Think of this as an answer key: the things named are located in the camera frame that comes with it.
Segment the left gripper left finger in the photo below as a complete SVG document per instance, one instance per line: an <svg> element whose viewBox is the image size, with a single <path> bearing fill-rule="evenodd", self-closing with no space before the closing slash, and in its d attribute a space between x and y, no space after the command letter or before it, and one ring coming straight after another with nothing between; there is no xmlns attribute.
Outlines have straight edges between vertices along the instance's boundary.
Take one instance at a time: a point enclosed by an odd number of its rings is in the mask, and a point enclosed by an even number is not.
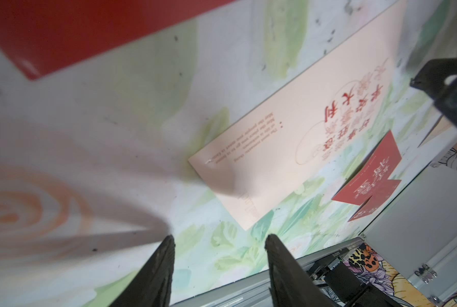
<svg viewBox="0 0 457 307"><path fill-rule="evenodd" d="M125 290L110 304L121 306L169 306L175 265L175 239L168 235Z"/></svg>

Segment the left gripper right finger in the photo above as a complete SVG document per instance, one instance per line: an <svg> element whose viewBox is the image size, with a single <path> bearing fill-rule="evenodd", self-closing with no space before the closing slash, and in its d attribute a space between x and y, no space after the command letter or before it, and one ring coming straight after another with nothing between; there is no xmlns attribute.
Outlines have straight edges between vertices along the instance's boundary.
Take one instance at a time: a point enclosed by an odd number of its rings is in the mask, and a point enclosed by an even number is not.
<svg viewBox="0 0 457 307"><path fill-rule="evenodd" d="M265 240L273 306L333 306L333 301L313 284L277 235Z"/></svg>

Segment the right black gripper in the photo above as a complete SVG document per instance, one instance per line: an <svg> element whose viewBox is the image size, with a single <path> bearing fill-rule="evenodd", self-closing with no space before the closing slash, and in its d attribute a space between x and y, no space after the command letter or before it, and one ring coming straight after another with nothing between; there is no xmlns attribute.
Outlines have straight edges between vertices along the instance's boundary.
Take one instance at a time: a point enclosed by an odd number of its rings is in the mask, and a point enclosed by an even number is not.
<svg viewBox="0 0 457 307"><path fill-rule="evenodd" d="M457 58L428 61L410 86L429 96L434 107L457 128Z"/></svg>

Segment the pale pink text card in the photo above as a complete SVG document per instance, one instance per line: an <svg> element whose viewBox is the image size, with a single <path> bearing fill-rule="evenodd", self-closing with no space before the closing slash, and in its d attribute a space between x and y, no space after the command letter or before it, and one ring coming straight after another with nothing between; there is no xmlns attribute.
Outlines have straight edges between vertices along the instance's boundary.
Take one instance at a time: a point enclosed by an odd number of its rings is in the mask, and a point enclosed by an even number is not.
<svg viewBox="0 0 457 307"><path fill-rule="evenodd" d="M249 229L369 130L396 69L406 1L397 1L190 157Z"/></svg>

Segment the red money money card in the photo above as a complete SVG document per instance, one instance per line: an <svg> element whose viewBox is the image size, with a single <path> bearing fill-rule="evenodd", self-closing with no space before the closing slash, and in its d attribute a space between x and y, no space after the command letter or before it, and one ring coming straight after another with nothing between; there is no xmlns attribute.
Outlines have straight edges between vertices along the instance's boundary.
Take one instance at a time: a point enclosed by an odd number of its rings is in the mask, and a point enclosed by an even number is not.
<svg viewBox="0 0 457 307"><path fill-rule="evenodd" d="M227 1L0 1L0 50L30 80Z"/></svg>

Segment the red card gold characters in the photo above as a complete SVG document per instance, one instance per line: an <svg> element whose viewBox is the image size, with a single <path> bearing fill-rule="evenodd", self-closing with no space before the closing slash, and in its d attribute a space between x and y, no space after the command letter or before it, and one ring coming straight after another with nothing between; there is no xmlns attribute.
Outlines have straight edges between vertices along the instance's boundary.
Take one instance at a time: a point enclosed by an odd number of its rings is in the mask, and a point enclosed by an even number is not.
<svg viewBox="0 0 457 307"><path fill-rule="evenodd" d="M372 196L355 212L353 216L348 220L354 221L362 217L373 214L378 208L380 208L398 188L401 180L386 180L381 184Z"/></svg>

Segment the red card white characters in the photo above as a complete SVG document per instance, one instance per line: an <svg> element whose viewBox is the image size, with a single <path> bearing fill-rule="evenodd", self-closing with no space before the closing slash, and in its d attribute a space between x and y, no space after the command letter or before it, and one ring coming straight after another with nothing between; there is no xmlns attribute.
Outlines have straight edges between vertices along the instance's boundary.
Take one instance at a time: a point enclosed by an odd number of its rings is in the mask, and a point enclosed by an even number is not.
<svg viewBox="0 0 457 307"><path fill-rule="evenodd" d="M360 171L332 198L362 205L385 183L402 157L392 131L388 131Z"/></svg>

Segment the silver aluminium case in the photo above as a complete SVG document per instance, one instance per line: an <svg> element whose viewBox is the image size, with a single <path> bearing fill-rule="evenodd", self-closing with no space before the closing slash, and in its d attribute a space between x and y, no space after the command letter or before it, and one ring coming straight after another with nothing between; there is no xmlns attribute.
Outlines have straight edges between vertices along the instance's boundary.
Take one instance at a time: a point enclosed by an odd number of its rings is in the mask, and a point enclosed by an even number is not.
<svg viewBox="0 0 457 307"><path fill-rule="evenodd" d="M457 291L457 170L425 168L362 238L436 306Z"/></svg>

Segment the aluminium front rail frame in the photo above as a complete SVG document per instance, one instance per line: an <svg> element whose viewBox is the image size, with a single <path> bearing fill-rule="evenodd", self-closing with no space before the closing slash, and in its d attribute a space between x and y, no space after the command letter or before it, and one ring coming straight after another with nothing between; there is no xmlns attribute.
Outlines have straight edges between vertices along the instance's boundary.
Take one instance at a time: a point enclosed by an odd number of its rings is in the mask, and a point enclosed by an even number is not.
<svg viewBox="0 0 457 307"><path fill-rule="evenodd" d="M343 270L344 257L363 242L357 237L295 259L277 236L270 235L265 246L268 270L175 306L333 306L314 281Z"/></svg>

